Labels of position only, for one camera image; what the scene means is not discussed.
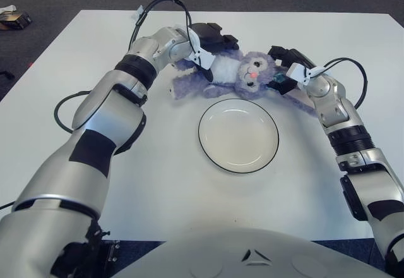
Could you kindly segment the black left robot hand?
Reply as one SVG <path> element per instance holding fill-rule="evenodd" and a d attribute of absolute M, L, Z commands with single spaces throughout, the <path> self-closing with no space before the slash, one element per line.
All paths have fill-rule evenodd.
<path fill-rule="evenodd" d="M 191 30 L 199 38 L 198 58 L 193 58 L 196 69 L 209 83 L 227 82 L 226 68 L 234 68 L 241 60 L 242 53 L 238 40 L 232 35 L 222 35 L 222 27 L 217 23 L 194 23 Z"/>

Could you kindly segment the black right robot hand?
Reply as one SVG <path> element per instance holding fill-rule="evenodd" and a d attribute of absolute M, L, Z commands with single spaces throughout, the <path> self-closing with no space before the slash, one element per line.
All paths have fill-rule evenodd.
<path fill-rule="evenodd" d="M 279 60 L 280 65 L 275 65 L 275 74 L 267 84 L 267 87 L 278 91 L 281 95 L 297 87 L 297 82 L 286 76 L 288 69 L 293 63 L 299 63 L 309 69 L 315 67 L 315 64 L 297 49 L 285 49 L 273 45 L 268 51 L 268 55 L 274 61 Z"/>

